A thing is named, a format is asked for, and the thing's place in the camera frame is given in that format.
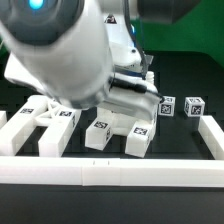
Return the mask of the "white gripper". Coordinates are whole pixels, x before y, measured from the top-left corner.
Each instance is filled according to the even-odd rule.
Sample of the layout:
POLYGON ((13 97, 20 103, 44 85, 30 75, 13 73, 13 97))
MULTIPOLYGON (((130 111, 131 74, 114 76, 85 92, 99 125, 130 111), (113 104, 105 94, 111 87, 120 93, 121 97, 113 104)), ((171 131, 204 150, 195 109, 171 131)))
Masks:
POLYGON ((137 59, 129 66, 115 67, 115 74, 106 100, 99 108, 152 121, 157 108, 164 101, 154 82, 149 80, 149 71, 143 75, 141 62, 137 59))

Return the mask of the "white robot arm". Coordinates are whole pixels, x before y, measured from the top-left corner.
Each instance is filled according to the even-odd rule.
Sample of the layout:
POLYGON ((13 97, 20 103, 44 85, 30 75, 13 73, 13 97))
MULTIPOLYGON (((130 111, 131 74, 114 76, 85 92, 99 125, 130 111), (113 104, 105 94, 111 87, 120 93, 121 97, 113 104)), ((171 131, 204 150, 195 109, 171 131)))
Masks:
POLYGON ((122 32, 133 38, 130 21, 172 24, 201 0, 0 0, 0 39, 28 70, 12 82, 33 87, 74 108, 101 107, 152 120, 163 96, 124 69, 148 66, 140 46, 111 41, 106 17, 120 15, 122 32))

